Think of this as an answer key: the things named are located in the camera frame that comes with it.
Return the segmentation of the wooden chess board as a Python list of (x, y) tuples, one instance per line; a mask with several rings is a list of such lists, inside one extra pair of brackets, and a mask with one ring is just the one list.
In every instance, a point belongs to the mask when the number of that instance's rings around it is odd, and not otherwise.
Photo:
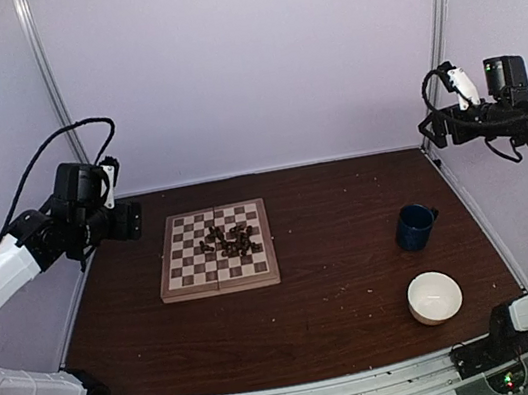
[[(228, 231), (236, 225), (256, 228), (252, 237), (262, 252), (223, 257), (221, 251), (202, 253), (199, 241), (209, 227)], [(170, 304), (277, 285), (281, 272), (272, 242), (264, 200), (204, 208), (166, 219), (160, 299)]]

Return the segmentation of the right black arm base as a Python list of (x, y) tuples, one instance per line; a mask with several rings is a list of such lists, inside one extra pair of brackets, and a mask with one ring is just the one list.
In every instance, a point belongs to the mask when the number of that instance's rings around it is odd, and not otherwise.
[(527, 388), (523, 361), (528, 352), (528, 331), (515, 330), (505, 304), (491, 311), (487, 336), (453, 347), (450, 359), (461, 379), (482, 374), (498, 395), (513, 395)]

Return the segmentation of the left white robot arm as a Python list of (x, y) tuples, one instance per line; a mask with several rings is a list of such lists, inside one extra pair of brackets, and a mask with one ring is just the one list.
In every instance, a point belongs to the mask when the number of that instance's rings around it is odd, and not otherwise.
[[(0, 236), (0, 309), (18, 290), (65, 257), (86, 265), (104, 240), (138, 240), (141, 206), (115, 199), (120, 164), (61, 164), (40, 210), (11, 220)], [(88, 374), (0, 368), (0, 395), (109, 395)]]

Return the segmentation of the pile of dark chess pieces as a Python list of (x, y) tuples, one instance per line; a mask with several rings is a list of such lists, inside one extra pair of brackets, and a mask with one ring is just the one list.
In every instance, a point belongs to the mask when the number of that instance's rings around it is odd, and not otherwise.
[(209, 227), (205, 238), (199, 241), (202, 253), (221, 251), (223, 257), (245, 257), (251, 253), (262, 252), (263, 245), (253, 240), (256, 228), (250, 225), (236, 225), (228, 231), (220, 227)]

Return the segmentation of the dark blue mug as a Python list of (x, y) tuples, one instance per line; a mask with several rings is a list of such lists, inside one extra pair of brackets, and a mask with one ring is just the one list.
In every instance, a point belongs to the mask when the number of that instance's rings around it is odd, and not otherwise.
[(399, 211), (396, 244), (405, 251), (424, 250), (440, 211), (419, 204), (405, 205)]

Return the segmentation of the white bowl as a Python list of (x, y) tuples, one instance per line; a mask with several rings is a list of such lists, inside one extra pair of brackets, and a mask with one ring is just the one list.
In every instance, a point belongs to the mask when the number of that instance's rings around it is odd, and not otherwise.
[(458, 283), (439, 272), (426, 272), (413, 278), (406, 298), (413, 318), (428, 326), (438, 326), (454, 317), (464, 300)]

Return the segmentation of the left aluminium frame post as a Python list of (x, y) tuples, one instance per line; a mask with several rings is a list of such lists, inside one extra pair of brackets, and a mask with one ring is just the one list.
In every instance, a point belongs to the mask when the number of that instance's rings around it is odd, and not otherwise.
[(27, 42), (34, 56), (34, 62), (41, 75), (41, 80), (47, 91), (49, 101), (51, 103), (51, 109), (55, 115), (57, 121), (61, 126), (68, 126), (73, 122), (71, 115), (69, 114), (66, 103), (63, 100), (63, 96), (58, 88), (55, 75), (50, 67), (50, 62), (45, 53), (43, 43), (34, 20), (32, 9), (30, 8), (29, 0), (12, 0), (14, 9), (22, 32), (27, 39)]

